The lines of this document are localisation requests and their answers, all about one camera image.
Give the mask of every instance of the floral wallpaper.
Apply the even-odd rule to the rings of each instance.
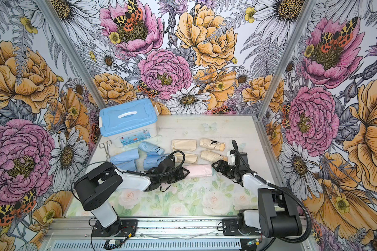
[[[281,82],[262,122],[320,250],[377,251],[377,0],[318,1]]]
[[[35,1],[21,1],[26,17],[69,65]],[[51,2],[108,106],[150,98],[162,114],[254,114],[304,0]],[[274,100],[276,111],[283,83]]]
[[[0,250],[40,248],[95,146],[98,114],[36,4],[0,0]]]

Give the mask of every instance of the mounting plate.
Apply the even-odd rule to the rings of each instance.
[[[255,227],[249,227],[246,229],[246,233],[239,231],[239,222],[237,219],[222,219],[223,235],[232,236],[232,235],[260,235],[258,229]]]
[[[121,237],[124,240],[124,238],[127,237],[129,234],[131,234],[131,236],[135,236],[135,230],[138,224],[138,220],[119,219],[119,222],[121,223],[122,231],[113,236],[112,234],[109,234],[109,231],[108,232],[105,231],[105,229],[102,227],[100,222],[97,220],[95,223],[94,229],[92,230],[92,237],[111,237],[112,236],[112,237]]]

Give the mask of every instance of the scissors-shaped tongs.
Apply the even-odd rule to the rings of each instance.
[[[108,139],[106,141],[106,146],[104,143],[99,143],[99,148],[104,148],[106,152],[106,161],[110,161],[111,156],[109,155],[109,146],[112,144],[112,141]]]

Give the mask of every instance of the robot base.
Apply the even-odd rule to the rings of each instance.
[[[115,223],[107,228],[102,227],[97,220],[92,230],[92,237],[127,237],[129,234],[135,236],[135,230],[138,220],[121,220],[118,219]]]

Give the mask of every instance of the small yellow flower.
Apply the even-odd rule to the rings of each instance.
[[[111,34],[109,35],[109,39],[111,40],[112,43],[114,44],[118,44],[118,43],[121,43],[121,40],[120,40],[120,35],[117,33],[117,32],[111,32]]]
[[[93,51],[89,52],[89,56],[91,57],[92,60],[94,60],[96,62],[96,56],[95,56]]]
[[[224,90],[224,89],[225,89],[225,86],[226,86],[225,83],[217,81],[217,82],[216,82],[216,85],[215,85],[215,88],[216,88],[218,91],[221,91],[221,90]]]
[[[70,107],[70,109],[68,110],[68,112],[73,116],[73,117],[76,117],[78,115],[78,110],[75,106],[72,106]]]
[[[55,210],[52,209],[48,212],[46,212],[45,216],[43,217],[43,222],[44,223],[52,223],[55,215]]]
[[[306,58],[309,58],[313,51],[314,51],[314,45],[310,44],[309,46],[307,46],[306,50],[304,51],[304,56]]]
[[[252,23],[252,22],[254,22],[254,17],[253,17],[253,15],[256,13],[257,11],[256,11],[256,8],[254,8],[254,7],[247,7],[247,9],[246,9],[246,14],[245,14],[245,16],[244,16],[244,19],[246,20],[246,21],[248,21],[249,23]]]
[[[342,214],[349,213],[349,210],[350,210],[349,202],[347,201],[347,199],[338,196],[336,198],[335,208]]]
[[[26,17],[21,17],[20,21],[22,25],[25,26],[25,29],[27,30],[27,32],[38,34],[38,29],[32,26],[30,19]]]

